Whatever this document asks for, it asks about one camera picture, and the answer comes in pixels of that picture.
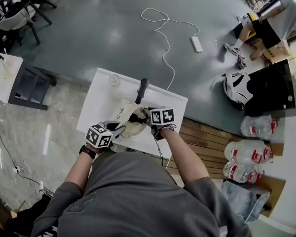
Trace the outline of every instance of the black shorts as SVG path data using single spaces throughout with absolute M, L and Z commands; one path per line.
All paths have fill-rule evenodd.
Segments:
M 266 19 L 263 20 L 261 24 L 258 20 L 252 21 L 252 26 L 257 33 L 257 37 L 262 39 L 266 49 L 269 49 L 281 42 L 280 38 L 274 32 Z

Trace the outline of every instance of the wire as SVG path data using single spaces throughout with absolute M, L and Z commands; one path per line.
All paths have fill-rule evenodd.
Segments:
M 154 138 L 154 141 L 155 141 L 155 143 L 157 144 L 157 147 L 158 147 L 158 151 L 159 151 L 159 154 L 160 154 L 161 165 L 162 165 L 162 167 L 164 167 L 164 165 L 163 165 L 163 155 L 162 155 L 162 152 L 161 152 L 161 150 L 160 150 L 160 147 L 159 147 L 159 145 L 158 145 L 158 143 L 157 143 L 156 137 L 157 137 L 157 135 L 161 132 L 161 130 L 163 130 L 163 129 L 170 129 L 170 130 L 174 131 L 174 128 L 177 128 L 177 126 L 176 126 L 175 124 L 167 124 L 167 125 L 163 126 L 162 128 L 160 128 L 160 129 L 156 132 L 156 134 L 154 135 L 154 137 L 153 137 L 153 138 Z
M 2 142 L 2 144 L 3 144 L 4 148 L 5 148 L 5 150 L 8 152 L 8 154 L 9 154 L 9 156 L 10 156 L 10 158 L 11 158 L 11 161 L 12 161 L 14 167 L 16 168 L 16 165 L 15 165 L 15 163 L 14 163 L 14 160 L 13 160 L 13 158 L 12 158 L 12 156 L 11 156 L 9 150 L 6 148 L 5 144 L 3 143 L 3 140 L 2 140 L 1 134 L 0 134 L 0 139 L 1 139 L 1 142 Z
M 147 18 L 144 18 L 144 17 L 143 17 L 143 13 L 144 13 L 145 11 L 147 11 L 147 10 L 154 10 L 154 11 L 157 11 L 157 12 L 159 12 L 159 13 L 162 13 L 163 15 L 166 16 L 166 18 L 164 18 L 164 19 L 160 19 L 160 20 L 149 20 L 149 19 L 147 19 Z M 154 31 L 155 31 L 155 32 L 158 32 L 158 33 L 161 33 L 161 34 L 166 38 L 167 43 L 168 43 L 168 46 L 169 46 L 169 49 L 168 49 L 168 50 L 166 51 L 166 53 L 162 56 L 162 59 L 164 60 L 164 62 L 168 65 L 169 68 L 171 68 L 171 69 L 173 70 L 173 76 L 172 76 L 171 82 L 170 82 L 170 84 L 169 84 L 168 87 L 167 87 L 167 90 L 168 90 L 168 89 L 170 88 L 172 82 L 173 82 L 173 79 L 174 79 L 175 75 L 176 75 L 176 71 L 174 70 L 174 68 L 172 68 L 172 67 L 169 65 L 169 63 L 168 63 L 168 62 L 166 61 L 166 59 L 165 59 L 165 56 L 166 56 L 167 53 L 170 51 L 171 46 L 170 46 L 170 44 L 169 44 L 169 41 L 168 41 L 167 36 L 166 36 L 163 32 L 161 32 L 161 31 L 159 31 L 159 30 L 160 30 L 162 27 L 164 27 L 164 25 L 165 25 L 166 23 L 168 23 L 169 21 L 176 22 L 176 23 L 186 23 L 186 24 L 193 25 L 193 26 L 195 26 L 195 27 L 197 28 L 197 33 L 193 35 L 193 37 L 194 37 L 194 36 L 196 36 L 196 35 L 198 35 L 198 34 L 200 33 L 199 28 L 198 28 L 196 25 L 194 25 L 194 24 L 192 24 L 192 23 L 190 23 L 190 22 L 187 22 L 187 21 L 176 21 L 176 20 L 173 20 L 173 19 L 169 19 L 169 16 L 168 16 L 166 13 L 164 13 L 164 12 L 162 12 L 162 11 L 159 11 L 159 10 L 156 10 L 156 9 L 153 9 L 153 8 L 147 8 L 147 9 L 145 9 L 145 10 L 142 12 L 142 14 L 141 14 L 140 16 L 141 16 L 142 19 L 144 19 L 144 20 L 146 20 L 146 21 L 149 21 L 149 22 L 161 22 L 161 21 L 165 21 L 165 22 L 162 24 L 162 26 L 160 26 L 158 29 L 155 29 Z
M 19 175 L 20 177 L 22 177 L 22 178 L 25 178 L 25 179 L 28 179 L 28 180 L 30 180 L 30 181 L 33 181 L 34 183 L 36 183 L 36 184 L 42 186 L 42 187 L 43 187 L 44 189 L 46 189 L 48 192 L 54 194 L 54 193 L 51 192 L 48 188 L 44 187 L 43 185 L 41 185 L 40 183 L 38 183 L 37 181 L 35 181 L 33 178 L 31 179 L 31 178 L 28 178 L 28 177 L 26 177 L 26 176 L 21 176 L 20 173 L 18 173 L 18 175 Z
M 2 140 L 1 134 L 0 134 L 0 139 L 1 139 L 1 142 L 2 142 L 2 144 L 3 144 L 4 148 L 5 148 L 5 150 L 8 152 L 8 154 L 9 154 L 9 156 L 10 156 L 10 158 L 11 158 L 11 161 L 12 161 L 12 163 L 13 163 L 15 169 L 17 169 L 17 166 L 15 165 L 15 162 L 14 162 L 14 160 L 13 160 L 13 158 L 12 158 L 12 156 L 11 156 L 9 150 L 6 148 L 6 146 L 5 146 L 5 144 L 4 144 L 3 140 Z M 25 166 L 25 162 L 24 162 L 24 161 L 25 161 L 25 159 L 23 160 L 23 167 L 20 168 L 21 170 L 26 169 L 26 167 L 29 165 L 28 161 L 26 160 L 27 165 Z M 32 171 L 30 175 L 31 175 L 31 179 L 30 179 L 30 178 L 27 178 L 27 177 L 24 177 L 24 176 L 21 176 L 21 177 L 23 177 L 23 178 L 25 178 L 25 179 L 28 179 L 28 180 L 30 180 L 30 181 L 33 181 L 35 194 L 37 194 L 37 193 L 36 193 L 35 183 L 37 183 L 38 185 L 42 186 L 44 189 L 46 189 L 46 190 L 49 191 L 50 193 L 54 194 L 54 193 L 51 192 L 48 188 L 44 187 L 43 185 L 41 185 L 40 183 L 38 183 L 37 181 L 35 181 L 35 180 L 33 179 L 33 177 L 36 175 L 34 171 Z

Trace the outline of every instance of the black cable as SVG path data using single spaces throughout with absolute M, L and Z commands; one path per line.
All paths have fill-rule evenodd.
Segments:
M 30 179 L 30 178 L 28 178 L 28 177 L 26 177 L 26 176 L 21 176 L 21 174 L 20 174 L 19 172 L 18 172 L 18 175 L 19 175 L 20 177 L 23 177 L 23 178 L 25 178 L 25 179 L 28 179 L 28 180 L 30 180 L 30 181 L 33 181 L 34 183 L 37 183 L 38 185 L 40 185 L 40 186 L 42 186 L 44 189 L 46 189 L 48 192 L 54 194 L 54 193 L 51 192 L 48 188 L 44 187 L 43 185 L 41 185 L 40 183 L 38 183 L 38 182 L 35 181 L 34 179 Z
M 3 143 L 3 140 L 2 140 L 1 134 L 0 134 L 0 139 L 1 139 L 1 142 L 2 142 L 2 144 L 3 144 L 4 148 L 5 148 L 5 150 L 8 152 L 8 154 L 9 154 L 9 156 L 10 156 L 10 158 L 11 158 L 11 161 L 12 161 L 14 167 L 16 168 L 16 165 L 15 165 L 15 163 L 14 163 L 14 160 L 13 160 L 13 158 L 12 158 L 12 156 L 11 156 L 9 150 L 6 148 L 5 144 Z
M 156 137 L 157 137 L 158 133 L 161 132 L 161 130 L 163 130 L 163 129 L 170 129 L 170 130 L 174 131 L 174 128 L 177 128 L 177 126 L 176 126 L 175 124 L 167 124 L 167 125 L 161 127 L 161 128 L 156 132 L 156 134 L 155 134 L 155 136 L 154 136 L 154 141 L 155 141 L 155 143 L 157 144 L 158 151 L 159 151 L 159 154 L 160 154 L 160 157 L 161 157 L 161 165 L 162 165 L 162 167 L 164 167 L 164 165 L 163 165 L 163 155 L 162 155 L 162 152 L 161 152 L 161 150 L 160 150 L 160 147 L 159 147 L 159 145 L 158 145 L 158 143 L 157 143 Z
M 5 148 L 5 150 L 8 152 L 8 154 L 9 154 L 9 156 L 10 156 L 10 158 L 11 158 L 11 161 L 12 161 L 12 163 L 13 163 L 15 169 L 17 170 L 17 167 L 16 167 L 16 165 L 15 165 L 15 163 L 14 163 L 13 158 L 12 158 L 12 156 L 11 156 L 9 150 L 6 148 L 6 146 L 5 146 L 5 144 L 4 144 L 3 140 L 2 140 L 1 134 L 0 134 L 0 139 L 1 139 L 1 142 L 2 142 L 2 144 L 3 144 L 4 148 Z M 25 176 L 21 176 L 21 177 L 23 177 L 23 178 L 25 178 L 25 179 L 28 179 L 28 180 L 30 180 L 30 181 L 33 181 L 33 183 L 37 183 L 38 185 L 40 185 L 40 183 L 38 183 L 37 181 L 35 181 L 33 178 L 30 179 L 30 178 L 27 178 L 27 177 L 25 177 Z M 50 193 L 54 194 L 53 192 L 51 192 L 48 188 L 44 187 L 43 185 L 42 185 L 42 187 L 43 187 L 44 189 L 46 189 L 47 191 L 49 191 Z

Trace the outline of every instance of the black handle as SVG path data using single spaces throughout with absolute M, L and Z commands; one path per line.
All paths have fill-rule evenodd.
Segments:
M 143 78 L 140 81 L 140 86 L 139 86 L 139 88 L 137 90 L 138 95 L 137 95 L 137 98 L 136 98 L 136 101 L 135 101 L 136 104 L 141 103 L 141 101 L 142 101 L 142 99 L 143 99 L 143 97 L 145 95 L 145 91 L 146 91 L 148 85 L 149 85 L 149 80 L 147 78 Z

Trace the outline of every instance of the black and white marker cube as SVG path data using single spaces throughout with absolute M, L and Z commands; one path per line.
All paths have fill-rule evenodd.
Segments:
M 95 148 L 105 148 L 110 145 L 113 134 L 101 125 L 96 124 L 89 127 L 85 139 Z
M 150 111 L 151 124 L 167 125 L 174 122 L 174 111 L 172 108 L 161 108 Z

